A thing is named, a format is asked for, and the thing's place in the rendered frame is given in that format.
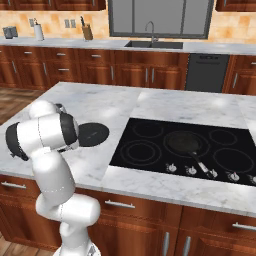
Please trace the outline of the black glass hob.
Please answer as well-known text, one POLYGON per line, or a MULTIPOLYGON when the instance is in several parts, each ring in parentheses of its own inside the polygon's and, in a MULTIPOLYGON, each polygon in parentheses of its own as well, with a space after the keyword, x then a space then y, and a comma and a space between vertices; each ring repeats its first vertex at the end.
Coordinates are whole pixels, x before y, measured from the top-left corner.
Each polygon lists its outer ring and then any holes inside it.
POLYGON ((247 176, 256 176, 256 145, 247 129, 131 118, 110 164, 205 179, 207 175, 190 155, 180 153, 167 144, 167 135, 177 131, 191 133, 197 138, 197 155, 209 170, 214 169, 218 173, 214 178, 216 181, 256 187, 247 176), (174 164, 177 170, 167 172, 167 164, 174 164), (197 173, 188 175, 185 166, 193 166, 197 173), (236 173, 240 179, 231 181, 228 172, 236 173))

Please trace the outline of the black round pan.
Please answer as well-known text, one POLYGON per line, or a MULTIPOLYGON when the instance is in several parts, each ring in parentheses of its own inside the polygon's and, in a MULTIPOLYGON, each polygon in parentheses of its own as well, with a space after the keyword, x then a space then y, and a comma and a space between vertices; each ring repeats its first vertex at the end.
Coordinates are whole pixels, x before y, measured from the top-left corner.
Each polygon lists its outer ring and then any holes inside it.
POLYGON ((79 146, 94 147, 103 143, 109 136, 109 129, 101 123, 84 123, 79 125, 79 146))

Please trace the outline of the brown wooden base cupboards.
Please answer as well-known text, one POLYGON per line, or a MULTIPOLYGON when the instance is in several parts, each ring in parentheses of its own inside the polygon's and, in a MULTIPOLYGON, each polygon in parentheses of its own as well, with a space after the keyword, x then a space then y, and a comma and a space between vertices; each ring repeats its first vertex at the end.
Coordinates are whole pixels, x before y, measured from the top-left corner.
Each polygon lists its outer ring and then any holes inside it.
POLYGON ((231 55, 223 93, 256 96, 256 55, 231 55))
POLYGON ((187 53, 0 46, 0 87, 47 90, 58 82, 185 88, 187 53))

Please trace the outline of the brown wooden drawer front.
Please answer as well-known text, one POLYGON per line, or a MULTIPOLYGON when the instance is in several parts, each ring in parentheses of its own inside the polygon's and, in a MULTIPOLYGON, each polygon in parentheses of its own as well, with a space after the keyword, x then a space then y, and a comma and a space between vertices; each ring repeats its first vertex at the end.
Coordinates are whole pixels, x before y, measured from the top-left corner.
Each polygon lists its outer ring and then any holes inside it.
POLYGON ((233 224, 256 227, 256 218, 184 206, 180 228, 228 238, 256 241, 256 231, 233 227, 233 224))
POLYGON ((77 188, 75 192, 97 199, 100 202, 101 209, 105 214, 134 217, 145 221, 168 225, 174 228, 178 228, 180 224, 182 207, 176 204, 83 188, 77 188), (122 202, 126 204, 132 203, 136 206, 136 208, 129 209, 107 205, 104 202, 106 200, 122 202))
POLYGON ((40 194, 40 189, 34 180, 0 175, 0 182, 26 185, 26 189, 10 188, 0 184, 0 198, 33 198, 36 199, 40 194))

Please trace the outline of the dark sink basin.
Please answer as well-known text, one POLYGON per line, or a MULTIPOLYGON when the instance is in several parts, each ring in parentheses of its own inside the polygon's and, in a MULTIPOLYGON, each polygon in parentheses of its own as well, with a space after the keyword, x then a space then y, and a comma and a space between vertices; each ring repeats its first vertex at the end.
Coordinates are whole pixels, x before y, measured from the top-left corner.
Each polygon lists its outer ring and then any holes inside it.
POLYGON ((183 42, 150 42, 129 41, 124 47, 128 48, 154 48, 154 49, 183 49, 183 42))

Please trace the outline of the dark grey dishwasher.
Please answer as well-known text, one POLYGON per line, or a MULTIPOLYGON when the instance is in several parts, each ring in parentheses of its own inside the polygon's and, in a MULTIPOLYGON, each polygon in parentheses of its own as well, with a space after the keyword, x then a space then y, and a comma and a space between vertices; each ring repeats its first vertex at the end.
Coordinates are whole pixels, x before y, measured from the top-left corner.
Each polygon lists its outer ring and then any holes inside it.
POLYGON ((227 54, 192 53, 188 62, 185 89, 221 93, 228 61, 227 54))

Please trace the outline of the silver curved tap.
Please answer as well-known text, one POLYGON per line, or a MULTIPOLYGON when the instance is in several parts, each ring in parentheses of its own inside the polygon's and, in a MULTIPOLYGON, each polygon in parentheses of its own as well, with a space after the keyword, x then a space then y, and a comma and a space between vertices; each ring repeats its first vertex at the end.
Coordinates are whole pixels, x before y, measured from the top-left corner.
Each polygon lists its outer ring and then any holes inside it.
POLYGON ((147 32, 148 31, 148 26, 151 26, 151 43, 153 44, 153 43, 155 43, 155 42, 157 42, 158 41, 158 38, 155 36, 155 27, 154 27, 154 23, 153 23, 153 21, 149 21, 147 24, 146 24, 146 26, 145 26, 145 31, 147 32))

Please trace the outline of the wooden knife block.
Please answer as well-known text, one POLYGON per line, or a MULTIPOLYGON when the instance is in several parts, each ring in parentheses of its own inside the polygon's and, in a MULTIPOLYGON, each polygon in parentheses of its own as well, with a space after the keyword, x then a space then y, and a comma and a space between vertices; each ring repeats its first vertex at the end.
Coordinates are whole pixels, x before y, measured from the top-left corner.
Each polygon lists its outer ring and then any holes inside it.
POLYGON ((83 31, 84 39, 86 41, 92 40, 93 34, 92 34, 90 25, 85 23, 83 17, 80 17, 80 20, 81 20, 81 24, 82 24, 82 31, 83 31))

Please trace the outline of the brown wooden cupboard door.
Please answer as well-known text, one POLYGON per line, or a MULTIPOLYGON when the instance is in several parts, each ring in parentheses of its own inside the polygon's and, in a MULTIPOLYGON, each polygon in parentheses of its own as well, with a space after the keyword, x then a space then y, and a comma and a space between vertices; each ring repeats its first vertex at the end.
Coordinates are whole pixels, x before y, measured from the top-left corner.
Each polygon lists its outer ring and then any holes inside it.
POLYGON ((101 218, 88 228, 102 256, 162 256, 165 232, 170 233, 167 256, 175 252, 178 229, 153 223, 126 223, 101 218))
POLYGON ((61 245, 60 224, 40 216, 35 201, 0 197, 0 226, 7 239, 49 251, 61 245))
POLYGON ((186 237, 191 237, 188 256, 256 256, 256 241, 233 239, 180 229, 175 256, 182 256, 186 237))

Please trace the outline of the grey framed window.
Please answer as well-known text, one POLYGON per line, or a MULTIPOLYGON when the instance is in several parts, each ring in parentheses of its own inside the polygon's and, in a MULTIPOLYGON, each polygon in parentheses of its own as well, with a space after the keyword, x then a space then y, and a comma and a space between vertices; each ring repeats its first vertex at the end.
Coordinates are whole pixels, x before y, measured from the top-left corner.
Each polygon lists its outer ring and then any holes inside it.
POLYGON ((108 0, 111 37, 207 39, 214 0, 108 0))

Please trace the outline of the grey toaster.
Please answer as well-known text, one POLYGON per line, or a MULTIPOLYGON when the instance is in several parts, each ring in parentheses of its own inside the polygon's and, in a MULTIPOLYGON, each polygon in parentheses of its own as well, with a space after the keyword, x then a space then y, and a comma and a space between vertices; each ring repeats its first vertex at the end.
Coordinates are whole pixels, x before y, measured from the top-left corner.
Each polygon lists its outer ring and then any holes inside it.
POLYGON ((15 26, 4 27, 3 33, 6 39, 13 39, 18 36, 17 28, 15 26))

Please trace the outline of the brown wooden wall cupboards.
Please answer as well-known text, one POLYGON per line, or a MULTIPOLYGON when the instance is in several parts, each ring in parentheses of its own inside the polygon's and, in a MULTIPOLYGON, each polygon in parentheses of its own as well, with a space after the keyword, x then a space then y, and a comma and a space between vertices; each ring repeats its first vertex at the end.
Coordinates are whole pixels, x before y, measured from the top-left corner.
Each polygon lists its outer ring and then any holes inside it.
POLYGON ((218 12, 256 12, 256 0, 217 0, 218 12))
POLYGON ((106 0, 0 0, 0 10, 14 11, 101 11, 106 0))

